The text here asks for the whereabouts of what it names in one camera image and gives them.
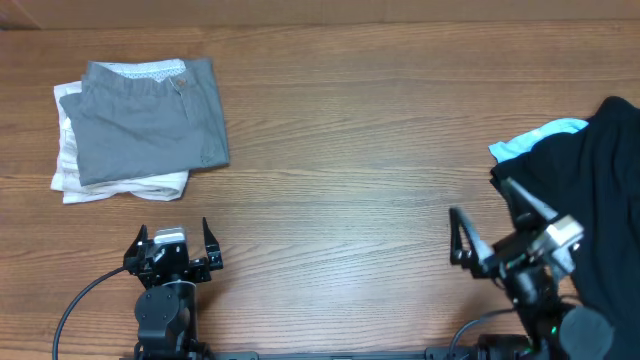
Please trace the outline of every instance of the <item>white cloth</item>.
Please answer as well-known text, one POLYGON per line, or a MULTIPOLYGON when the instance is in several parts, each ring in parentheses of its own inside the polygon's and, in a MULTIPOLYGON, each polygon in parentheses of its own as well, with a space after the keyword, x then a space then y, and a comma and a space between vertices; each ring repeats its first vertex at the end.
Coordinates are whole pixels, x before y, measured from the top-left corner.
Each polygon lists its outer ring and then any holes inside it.
MULTIPOLYGON (((167 60, 146 64, 107 63, 105 67, 125 77, 151 77, 156 81, 162 81, 165 74, 184 71, 184 62, 182 60, 167 60)), ((148 200, 169 201, 181 197, 182 191, 187 184, 189 171, 80 186, 80 175, 76 159, 78 155, 76 139, 71 128, 71 120, 65 114, 62 106, 60 106, 61 97, 79 92, 82 92, 82 83, 80 81, 57 85, 53 88, 59 115, 60 152, 58 153, 56 173, 51 181, 51 189, 64 192, 62 202, 64 204, 73 204, 95 201, 123 192, 131 192, 135 196, 148 200)))

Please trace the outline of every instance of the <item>dark fabric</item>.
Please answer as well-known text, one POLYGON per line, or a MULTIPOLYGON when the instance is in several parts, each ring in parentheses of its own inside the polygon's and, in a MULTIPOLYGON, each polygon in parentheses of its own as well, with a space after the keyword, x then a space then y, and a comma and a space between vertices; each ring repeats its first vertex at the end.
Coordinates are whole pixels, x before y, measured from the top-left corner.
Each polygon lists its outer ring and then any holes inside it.
POLYGON ((615 328, 608 359, 640 358, 640 110, 607 98, 589 126, 552 135, 496 165, 585 228, 573 282, 587 306, 615 328))

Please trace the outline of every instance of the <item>wooden surface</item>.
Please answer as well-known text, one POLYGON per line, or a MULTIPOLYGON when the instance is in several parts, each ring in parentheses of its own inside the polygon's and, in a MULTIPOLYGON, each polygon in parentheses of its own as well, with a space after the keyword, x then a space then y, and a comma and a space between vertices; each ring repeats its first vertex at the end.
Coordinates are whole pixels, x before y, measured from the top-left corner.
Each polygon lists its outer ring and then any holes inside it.
MULTIPOLYGON (((640 102, 640 22, 6 32, 0 48, 1 359, 50 358, 68 303, 121 264, 141 224, 183 224, 202 254, 202 216, 225 261, 199 287, 214 349, 448 343, 508 305, 448 264, 449 206, 487 240, 511 231, 487 145, 607 95, 640 102), (215 59, 231 166, 192 174, 179 201, 62 205, 52 87, 88 60, 201 56, 215 59)), ((141 293, 124 274, 89 293, 63 359, 130 355, 141 293)), ((480 330, 522 331, 514 316, 480 330)))
POLYGON ((0 0, 3 2, 13 3, 42 29, 640 19, 640 2, 634 0, 0 0))

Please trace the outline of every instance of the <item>gray cloth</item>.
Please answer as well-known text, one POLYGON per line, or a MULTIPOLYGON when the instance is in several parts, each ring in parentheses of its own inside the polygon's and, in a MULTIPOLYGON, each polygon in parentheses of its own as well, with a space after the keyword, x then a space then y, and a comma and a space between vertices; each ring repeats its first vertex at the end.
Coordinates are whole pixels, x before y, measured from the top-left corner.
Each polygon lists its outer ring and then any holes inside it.
POLYGON ((82 92, 60 99, 78 144, 82 186, 229 163, 209 59, 166 78, 128 79, 90 62, 82 92))

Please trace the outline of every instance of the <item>stack of folded clothes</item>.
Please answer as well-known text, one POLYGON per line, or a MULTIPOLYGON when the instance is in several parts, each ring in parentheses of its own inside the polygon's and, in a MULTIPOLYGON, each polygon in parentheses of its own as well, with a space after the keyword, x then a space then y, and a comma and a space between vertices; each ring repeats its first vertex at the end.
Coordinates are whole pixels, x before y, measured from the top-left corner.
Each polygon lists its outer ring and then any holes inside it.
POLYGON ((82 81, 54 95, 60 153, 51 188, 65 204, 120 192, 177 199, 190 169, 229 164, 209 59, 90 62, 82 81))

